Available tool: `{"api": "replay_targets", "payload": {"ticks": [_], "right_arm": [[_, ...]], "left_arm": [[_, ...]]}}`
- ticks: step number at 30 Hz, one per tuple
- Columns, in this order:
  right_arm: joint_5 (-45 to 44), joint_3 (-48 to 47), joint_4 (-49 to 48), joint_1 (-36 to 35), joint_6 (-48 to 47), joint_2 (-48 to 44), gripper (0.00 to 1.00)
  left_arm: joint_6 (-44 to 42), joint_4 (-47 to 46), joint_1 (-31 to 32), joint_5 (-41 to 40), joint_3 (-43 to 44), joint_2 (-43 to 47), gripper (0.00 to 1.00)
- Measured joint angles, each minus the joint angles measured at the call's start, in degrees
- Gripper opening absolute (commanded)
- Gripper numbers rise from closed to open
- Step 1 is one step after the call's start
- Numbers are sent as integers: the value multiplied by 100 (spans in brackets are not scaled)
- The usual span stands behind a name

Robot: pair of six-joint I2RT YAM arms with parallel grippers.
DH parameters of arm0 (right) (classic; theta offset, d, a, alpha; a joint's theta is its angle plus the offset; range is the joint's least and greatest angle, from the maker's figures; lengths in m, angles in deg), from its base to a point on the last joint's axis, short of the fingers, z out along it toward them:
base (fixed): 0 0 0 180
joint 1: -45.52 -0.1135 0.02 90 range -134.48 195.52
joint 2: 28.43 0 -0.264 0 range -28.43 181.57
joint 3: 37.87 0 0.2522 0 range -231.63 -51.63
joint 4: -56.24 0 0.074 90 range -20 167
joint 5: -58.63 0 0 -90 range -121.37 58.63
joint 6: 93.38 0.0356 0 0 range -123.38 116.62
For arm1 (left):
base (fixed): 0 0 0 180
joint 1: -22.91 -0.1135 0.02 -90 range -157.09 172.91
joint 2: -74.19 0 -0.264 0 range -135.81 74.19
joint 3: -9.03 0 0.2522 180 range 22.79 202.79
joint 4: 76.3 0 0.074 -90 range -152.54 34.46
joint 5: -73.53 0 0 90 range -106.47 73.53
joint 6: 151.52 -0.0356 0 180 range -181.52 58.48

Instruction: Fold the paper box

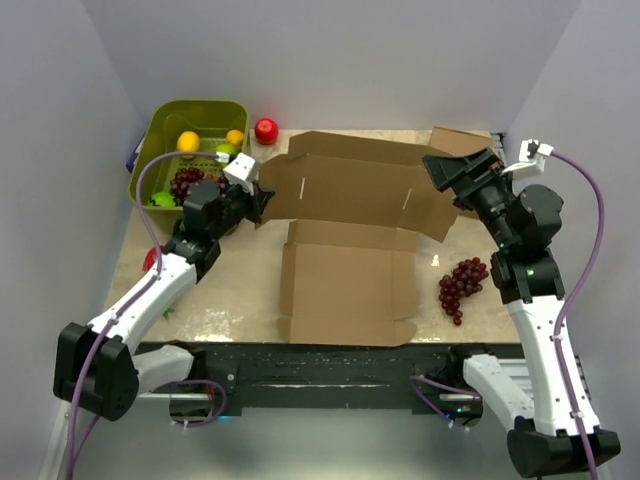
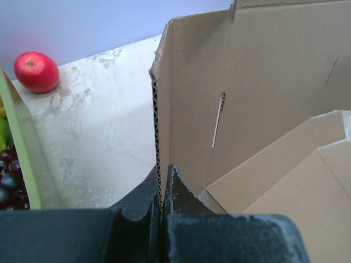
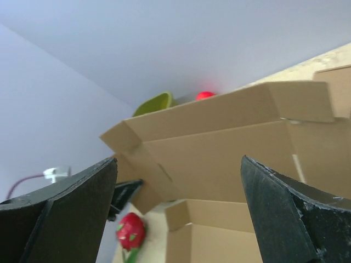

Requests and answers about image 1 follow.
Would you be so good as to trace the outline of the cardboard paper box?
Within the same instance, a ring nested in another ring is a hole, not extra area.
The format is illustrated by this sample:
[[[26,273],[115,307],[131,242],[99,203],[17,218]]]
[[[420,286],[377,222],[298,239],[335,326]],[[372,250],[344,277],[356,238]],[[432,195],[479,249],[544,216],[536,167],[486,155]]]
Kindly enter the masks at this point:
[[[281,338],[297,344],[398,346],[415,335],[415,255],[456,216],[423,164],[426,145],[309,131],[260,169],[263,218],[289,224]]]

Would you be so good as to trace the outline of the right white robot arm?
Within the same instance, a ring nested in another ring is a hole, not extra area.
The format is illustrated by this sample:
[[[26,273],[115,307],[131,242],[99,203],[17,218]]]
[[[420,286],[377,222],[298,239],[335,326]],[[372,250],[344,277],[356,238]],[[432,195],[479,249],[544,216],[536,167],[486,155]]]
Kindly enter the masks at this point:
[[[434,187],[452,190],[454,205],[474,211],[497,245],[490,273],[518,332],[531,390],[523,391],[497,357],[478,346],[452,348],[445,379],[452,390],[480,398],[499,419],[522,478],[581,472],[597,478],[598,466],[621,446],[591,406],[568,333],[567,310],[576,295],[565,291],[550,250],[562,226],[563,200],[544,185],[519,193],[512,187],[514,173],[542,171],[553,153],[528,140],[513,165],[490,149],[423,159]]]

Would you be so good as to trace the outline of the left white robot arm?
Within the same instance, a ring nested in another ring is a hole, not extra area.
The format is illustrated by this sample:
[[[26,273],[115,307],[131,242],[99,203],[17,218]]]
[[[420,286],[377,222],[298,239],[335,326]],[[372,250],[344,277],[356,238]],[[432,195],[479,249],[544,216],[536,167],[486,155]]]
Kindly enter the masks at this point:
[[[115,421],[139,395],[164,385],[200,390],[207,368],[192,349],[170,343],[141,354],[138,347],[162,314],[209,272],[221,238],[243,220],[262,223],[273,195],[257,183],[232,185],[225,193],[211,180],[192,187],[171,237],[143,278],[87,324],[70,323],[60,332],[54,395]]]

